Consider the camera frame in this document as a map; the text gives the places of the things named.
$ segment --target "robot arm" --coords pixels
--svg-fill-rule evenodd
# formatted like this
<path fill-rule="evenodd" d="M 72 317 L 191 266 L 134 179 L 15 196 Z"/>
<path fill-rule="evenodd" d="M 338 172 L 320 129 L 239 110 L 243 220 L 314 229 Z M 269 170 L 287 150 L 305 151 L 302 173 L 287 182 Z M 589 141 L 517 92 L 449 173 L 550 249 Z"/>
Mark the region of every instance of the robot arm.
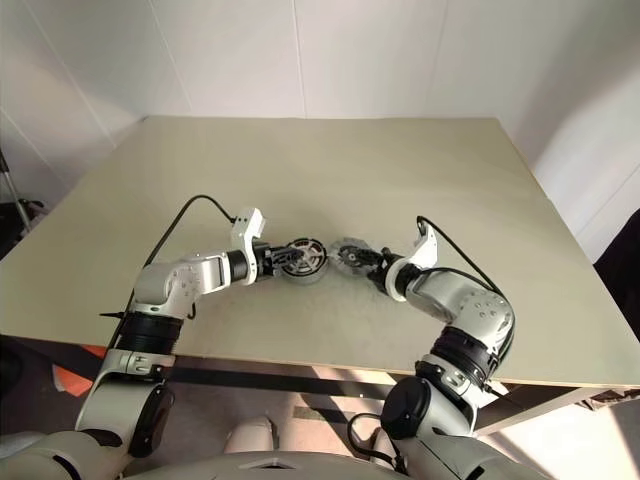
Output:
<path fill-rule="evenodd" d="M 152 453 L 173 404 L 166 385 L 173 347 L 197 299 L 232 283 L 251 285 L 296 263 L 311 267 L 313 255 L 257 242 L 263 227 L 260 211 L 245 209 L 231 231 L 232 250 L 146 266 L 75 431 L 49 435 L 10 457 L 3 465 L 8 478 L 110 480 L 133 458 Z M 501 292 L 464 272 L 433 268 L 437 243 L 431 226 L 421 229 L 407 257 L 387 249 L 382 255 L 360 253 L 363 262 L 373 259 L 368 277 L 378 289 L 446 324 L 416 362 L 415 376 L 391 390 L 381 415 L 409 474 L 439 480 L 540 478 L 469 437 L 479 397 L 513 336 L 513 311 Z M 200 474 L 212 478 L 209 469 Z"/>
<path fill-rule="evenodd" d="M 75 431 L 49 435 L 9 458 L 4 468 L 10 478 L 111 480 L 133 458 L 156 449 L 174 401 L 166 385 L 173 347 L 198 298 L 274 276 L 303 255 L 257 242 L 264 223 L 258 209 L 244 209 L 231 230 L 231 250 L 142 270 L 115 348 L 107 351 Z"/>
<path fill-rule="evenodd" d="M 363 258 L 372 258 L 371 252 Z M 513 338 L 513 309 L 497 288 L 465 272 L 434 268 L 436 260 L 437 242 L 428 225 L 413 253 L 400 257 L 384 249 L 368 274 L 383 293 L 446 325 L 416 362 L 415 375 L 387 396 L 382 428 L 414 478 L 539 479 L 471 438 L 487 381 Z"/>

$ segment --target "beige tabletop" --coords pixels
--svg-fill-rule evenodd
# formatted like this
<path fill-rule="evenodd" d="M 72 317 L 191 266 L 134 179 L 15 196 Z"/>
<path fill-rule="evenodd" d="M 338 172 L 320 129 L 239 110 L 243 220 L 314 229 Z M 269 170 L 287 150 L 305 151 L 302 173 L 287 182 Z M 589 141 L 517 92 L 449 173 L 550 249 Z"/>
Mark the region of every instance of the beige tabletop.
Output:
<path fill-rule="evenodd" d="M 104 345 L 140 265 L 197 193 L 255 206 L 263 239 L 343 236 L 410 251 L 425 215 L 482 266 L 517 315 L 497 378 L 640 385 L 640 346 L 495 120 L 152 117 L 0 264 L 3 334 Z M 230 226 L 196 203 L 160 254 L 227 249 Z M 466 268 L 440 241 L 440 265 Z M 443 325 L 330 271 L 201 299 L 177 353 L 411 371 Z"/>

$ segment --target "gear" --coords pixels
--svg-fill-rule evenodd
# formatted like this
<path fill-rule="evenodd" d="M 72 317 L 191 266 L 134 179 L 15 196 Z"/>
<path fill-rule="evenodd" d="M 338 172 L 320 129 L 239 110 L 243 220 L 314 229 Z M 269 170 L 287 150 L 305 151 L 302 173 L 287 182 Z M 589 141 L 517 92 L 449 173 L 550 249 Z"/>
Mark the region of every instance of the gear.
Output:
<path fill-rule="evenodd" d="M 302 252 L 294 263 L 282 268 L 284 278 L 299 285 L 310 285 L 320 280 L 327 272 L 327 251 L 322 243 L 313 238 L 298 238 L 287 245 Z"/>
<path fill-rule="evenodd" d="M 378 267 L 379 259 L 380 254 L 359 238 L 345 237 L 329 247 L 329 261 L 346 275 L 367 275 Z"/>

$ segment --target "gray mechanical part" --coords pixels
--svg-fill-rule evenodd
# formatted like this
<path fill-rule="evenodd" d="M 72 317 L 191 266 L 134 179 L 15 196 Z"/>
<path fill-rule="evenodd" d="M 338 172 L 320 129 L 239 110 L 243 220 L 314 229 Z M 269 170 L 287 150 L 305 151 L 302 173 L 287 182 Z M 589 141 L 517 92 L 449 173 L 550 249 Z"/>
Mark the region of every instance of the gray mechanical part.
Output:
<path fill-rule="evenodd" d="M 359 238 L 344 237 L 329 247 L 329 261 L 345 275 L 364 276 L 376 269 L 376 265 L 367 264 L 358 258 L 358 250 L 371 250 L 371 247 Z"/>
<path fill-rule="evenodd" d="M 283 267 L 283 277 L 298 285 L 311 285 L 320 280 L 329 266 L 327 250 L 313 238 L 298 238 L 287 247 L 300 250 L 303 256 L 292 265 Z"/>
<path fill-rule="evenodd" d="M 453 272 L 420 275 L 409 283 L 409 303 L 497 351 L 513 327 L 511 305 L 495 292 Z"/>

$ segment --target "white wall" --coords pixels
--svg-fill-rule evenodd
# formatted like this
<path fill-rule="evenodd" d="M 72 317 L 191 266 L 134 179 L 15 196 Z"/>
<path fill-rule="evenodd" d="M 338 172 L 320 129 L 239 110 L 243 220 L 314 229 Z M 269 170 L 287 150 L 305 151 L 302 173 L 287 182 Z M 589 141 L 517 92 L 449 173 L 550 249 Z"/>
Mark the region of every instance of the white wall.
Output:
<path fill-rule="evenodd" d="M 490 115 L 592 258 L 640 207 L 635 0 L 0 5 L 2 146 L 52 204 L 149 114 Z"/>

